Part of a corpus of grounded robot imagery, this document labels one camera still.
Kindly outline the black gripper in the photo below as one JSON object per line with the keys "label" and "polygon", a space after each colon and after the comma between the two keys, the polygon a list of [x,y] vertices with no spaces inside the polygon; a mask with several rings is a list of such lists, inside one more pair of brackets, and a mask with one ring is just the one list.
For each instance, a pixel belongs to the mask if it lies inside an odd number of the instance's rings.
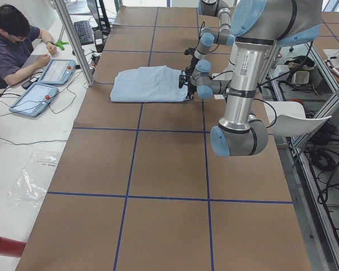
{"label": "black gripper", "polygon": [[192,59],[190,62],[190,65],[186,67],[185,74],[191,75],[195,69],[195,66],[197,65],[198,61],[200,60],[201,54],[198,52],[196,48],[188,48],[185,50],[184,55],[191,55]]}
{"label": "black gripper", "polygon": [[184,86],[187,87],[187,100],[192,100],[194,98],[194,93],[196,92],[196,87],[191,83],[191,75],[186,75],[185,72],[180,72],[179,75],[179,89],[182,89]]}

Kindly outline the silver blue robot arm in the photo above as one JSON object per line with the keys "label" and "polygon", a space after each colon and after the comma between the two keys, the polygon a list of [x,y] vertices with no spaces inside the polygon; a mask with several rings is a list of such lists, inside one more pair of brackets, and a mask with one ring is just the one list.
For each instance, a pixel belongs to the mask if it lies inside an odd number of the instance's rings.
{"label": "silver blue robot arm", "polygon": [[200,60],[212,52],[210,48],[213,44],[232,46],[234,42],[234,36],[231,33],[232,11],[233,8],[225,1],[199,1],[198,14],[217,18],[219,26],[211,29],[205,26],[204,21],[202,22],[197,45],[186,49],[184,52],[184,55],[190,55],[192,57],[189,66],[186,67],[184,71],[187,76],[193,73],[195,66]]}
{"label": "silver blue robot arm", "polygon": [[[224,116],[210,131],[218,156],[249,156],[264,150],[267,128],[251,112],[251,105],[261,75],[268,72],[266,52],[313,41],[320,33],[321,10],[321,1],[241,1],[234,9],[224,1],[199,2],[198,12],[218,18],[220,29],[201,30],[197,46],[187,49],[192,61],[180,73],[179,86],[188,87],[188,98],[194,94],[202,99],[225,96]],[[213,44],[232,47],[230,80],[209,74],[206,54]]]}

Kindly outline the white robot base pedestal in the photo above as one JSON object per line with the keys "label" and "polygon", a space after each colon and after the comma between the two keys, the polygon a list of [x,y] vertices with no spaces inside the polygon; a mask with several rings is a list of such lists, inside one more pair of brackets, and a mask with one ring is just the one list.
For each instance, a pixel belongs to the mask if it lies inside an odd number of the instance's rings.
{"label": "white robot base pedestal", "polygon": [[242,93],[240,90],[231,87],[233,72],[235,71],[236,68],[237,51],[238,47],[236,43],[233,42],[228,66],[222,73],[219,73],[218,76],[215,78],[215,82],[219,83],[218,85],[219,88],[212,90],[210,92],[210,97],[216,95],[223,95],[224,97],[228,96],[242,97]]}

